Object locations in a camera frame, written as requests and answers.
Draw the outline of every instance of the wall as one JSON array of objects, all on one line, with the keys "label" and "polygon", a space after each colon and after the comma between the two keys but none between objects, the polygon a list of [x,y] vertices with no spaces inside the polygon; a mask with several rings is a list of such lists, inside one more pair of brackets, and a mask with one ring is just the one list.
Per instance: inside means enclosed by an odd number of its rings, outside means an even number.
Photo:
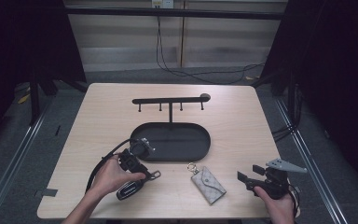
[{"label": "wall", "polygon": [[[67,6],[151,7],[151,1],[65,0]],[[174,8],[284,12],[286,1],[174,1]],[[69,15],[83,67],[157,68],[156,17]],[[160,18],[168,67],[244,66],[267,59],[279,21]]]}]

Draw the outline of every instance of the tabletop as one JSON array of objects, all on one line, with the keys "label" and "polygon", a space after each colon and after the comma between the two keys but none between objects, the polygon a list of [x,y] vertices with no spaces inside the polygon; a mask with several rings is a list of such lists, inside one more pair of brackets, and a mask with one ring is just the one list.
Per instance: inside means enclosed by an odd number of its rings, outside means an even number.
[{"label": "tabletop", "polygon": [[173,122],[197,123],[211,136],[208,154],[197,166],[207,167],[227,193],[209,205],[191,181],[187,162],[146,162],[150,172],[161,177],[145,183],[130,198],[119,201],[107,195],[91,218],[112,219],[186,219],[267,217],[264,203],[237,179],[237,171],[250,178],[265,179],[252,172],[252,165],[265,167],[279,158],[255,89],[246,86],[113,84],[95,83],[78,111],[63,147],[48,189],[55,197],[45,196],[37,214],[41,218],[65,218],[84,195],[94,166],[115,146],[147,122],[168,122],[167,105],[138,105],[132,99],[162,97],[199,97],[208,93],[203,104],[173,105]]}]

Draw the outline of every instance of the black oval tray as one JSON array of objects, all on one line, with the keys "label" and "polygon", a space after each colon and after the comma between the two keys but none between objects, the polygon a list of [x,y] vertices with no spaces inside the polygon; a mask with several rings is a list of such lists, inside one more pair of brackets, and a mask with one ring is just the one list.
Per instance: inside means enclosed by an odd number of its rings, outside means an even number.
[{"label": "black oval tray", "polygon": [[132,132],[131,138],[146,138],[156,149],[143,161],[199,161],[211,145],[209,133],[195,123],[144,123]]}]

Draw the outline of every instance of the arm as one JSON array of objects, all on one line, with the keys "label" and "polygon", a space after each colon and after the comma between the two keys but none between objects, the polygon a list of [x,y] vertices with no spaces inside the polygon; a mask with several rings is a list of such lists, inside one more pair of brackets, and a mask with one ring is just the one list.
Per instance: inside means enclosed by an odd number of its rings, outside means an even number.
[{"label": "arm", "polygon": [[273,200],[260,187],[255,187],[255,192],[266,204],[267,211],[273,224],[295,223],[293,201],[289,194],[284,195],[280,200]]},{"label": "arm", "polygon": [[85,223],[104,196],[118,190],[122,185],[129,181],[136,181],[144,178],[145,174],[131,174],[123,171],[118,164],[117,156],[112,157],[103,167],[101,167],[100,171],[95,176],[91,188],[62,224]]}]

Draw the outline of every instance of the hand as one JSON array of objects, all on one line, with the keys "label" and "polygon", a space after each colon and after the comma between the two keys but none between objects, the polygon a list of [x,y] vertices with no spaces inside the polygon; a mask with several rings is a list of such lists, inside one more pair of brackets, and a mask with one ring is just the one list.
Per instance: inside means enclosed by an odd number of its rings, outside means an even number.
[{"label": "hand", "polygon": [[260,187],[254,188],[255,193],[264,201],[273,224],[295,223],[293,212],[293,201],[289,194],[284,195],[280,200],[273,200]]},{"label": "hand", "polygon": [[118,156],[110,158],[106,164],[101,167],[95,176],[94,182],[89,190],[98,192],[104,197],[106,194],[118,190],[129,181],[145,179],[143,173],[128,173],[121,169],[118,164]]}]

